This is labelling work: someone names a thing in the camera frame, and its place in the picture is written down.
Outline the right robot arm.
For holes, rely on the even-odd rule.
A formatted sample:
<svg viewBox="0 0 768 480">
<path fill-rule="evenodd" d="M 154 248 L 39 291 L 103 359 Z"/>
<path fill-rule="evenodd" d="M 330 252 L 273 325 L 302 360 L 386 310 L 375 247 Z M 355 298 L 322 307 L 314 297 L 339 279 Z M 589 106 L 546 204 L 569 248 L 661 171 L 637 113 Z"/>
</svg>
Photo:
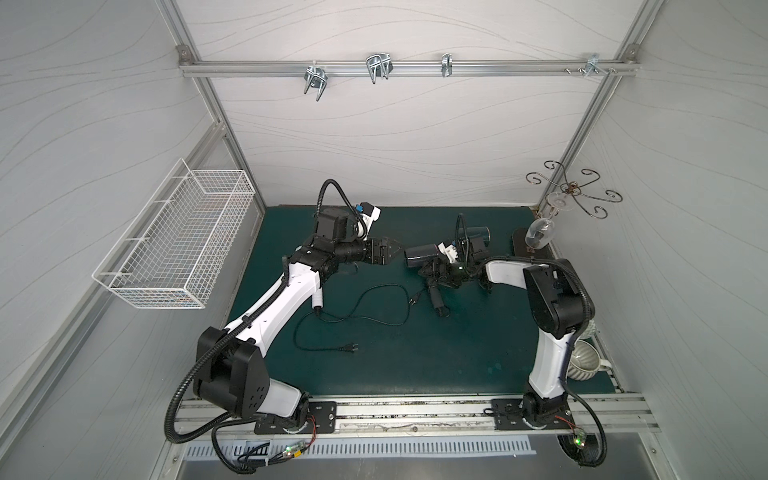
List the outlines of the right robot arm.
<svg viewBox="0 0 768 480">
<path fill-rule="evenodd" d="M 583 282 L 566 259 L 492 255 L 485 240 L 470 236 L 463 215 L 456 219 L 454 238 L 448 242 L 411 249 L 409 267 L 424 278 L 434 310 L 449 313 L 441 290 L 457 289 L 476 280 L 484 288 L 507 285 L 526 292 L 531 317 L 538 329 L 532 371 L 521 400 L 498 400 L 487 409 L 499 427 L 517 422 L 543 430 L 559 422 L 567 433 L 558 436 L 561 450 L 581 467 L 596 468 L 607 457 L 608 443 L 602 423 L 589 434 L 574 423 L 569 402 L 586 401 L 568 385 L 567 369 L 576 342 L 595 316 L 594 303 Z"/>
</svg>

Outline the white hair dryer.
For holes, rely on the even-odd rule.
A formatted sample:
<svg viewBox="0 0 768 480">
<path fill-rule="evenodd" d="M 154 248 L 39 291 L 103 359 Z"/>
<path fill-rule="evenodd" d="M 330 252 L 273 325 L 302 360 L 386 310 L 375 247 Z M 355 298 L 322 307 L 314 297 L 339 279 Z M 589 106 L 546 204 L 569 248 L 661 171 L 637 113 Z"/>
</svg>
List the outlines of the white hair dryer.
<svg viewBox="0 0 768 480">
<path fill-rule="evenodd" d="M 311 296 L 311 304 L 313 312 L 319 316 L 324 308 L 324 294 L 323 289 L 317 289 Z"/>
</svg>

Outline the grey hair dryer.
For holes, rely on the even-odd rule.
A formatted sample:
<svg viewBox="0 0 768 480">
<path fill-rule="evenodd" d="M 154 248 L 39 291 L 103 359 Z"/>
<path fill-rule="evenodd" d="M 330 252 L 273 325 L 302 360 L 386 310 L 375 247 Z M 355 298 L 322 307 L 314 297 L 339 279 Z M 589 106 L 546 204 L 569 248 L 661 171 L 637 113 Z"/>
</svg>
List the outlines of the grey hair dryer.
<svg viewBox="0 0 768 480">
<path fill-rule="evenodd" d="M 417 269 L 417 274 L 423 278 L 425 290 L 437 315 L 441 318 L 447 318 L 450 315 L 450 309 L 446 306 L 440 285 L 432 273 L 433 263 L 436 260 L 445 262 L 438 251 L 437 244 L 409 247 L 404 251 L 404 255 L 406 266 L 410 269 Z"/>
</svg>

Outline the green hair dryer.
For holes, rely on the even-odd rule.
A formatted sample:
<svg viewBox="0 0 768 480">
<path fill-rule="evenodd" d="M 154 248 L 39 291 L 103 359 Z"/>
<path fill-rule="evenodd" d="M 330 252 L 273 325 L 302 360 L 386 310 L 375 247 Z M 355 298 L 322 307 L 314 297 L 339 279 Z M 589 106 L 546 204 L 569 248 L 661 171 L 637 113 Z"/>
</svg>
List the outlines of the green hair dryer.
<svg viewBox="0 0 768 480">
<path fill-rule="evenodd" d="M 467 275 L 486 293 L 492 290 L 491 282 L 485 273 L 485 262 L 491 256 L 489 235 L 490 230 L 486 227 L 472 227 L 466 234 Z"/>
</svg>

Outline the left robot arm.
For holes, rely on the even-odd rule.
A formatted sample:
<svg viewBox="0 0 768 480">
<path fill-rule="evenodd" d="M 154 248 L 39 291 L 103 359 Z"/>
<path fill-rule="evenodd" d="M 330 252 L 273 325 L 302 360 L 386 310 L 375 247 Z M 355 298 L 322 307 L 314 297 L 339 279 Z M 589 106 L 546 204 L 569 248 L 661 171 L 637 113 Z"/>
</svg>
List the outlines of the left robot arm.
<svg viewBox="0 0 768 480">
<path fill-rule="evenodd" d="M 184 444 L 209 434 L 220 462 L 237 475 L 252 475 L 259 469 L 294 459 L 311 446 L 301 441 L 268 458 L 257 457 L 251 447 L 238 457 L 228 457 L 219 442 L 224 428 L 254 424 L 263 417 L 284 422 L 287 429 L 309 428 L 317 433 L 307 392 L 271 378 L 265 364 L 268 350 L 295 312 L 311 300 L 322 305 L 322 288 L 340 265 L 368 263 L 386 265 L 396 249 L 386 238 L 371 235 L 380 218 L 379 207 L 369 202 L 354 205 L 342 199 L 341 207 L 326 207 L 329 188 L 340 185 L 327 179 L 318 193 L 315 226 L 309 238 L 281 260 L 276 282 L 251 307 L 222 329 L 210 327 L 198 339 L 196 361 L 183 377 L 167 407 L 163 429 L 172 444 Z M 188 432 L 176 428 L 177 415 L 187 392 L 221 408 L 214 419 Z"/>
</svg>

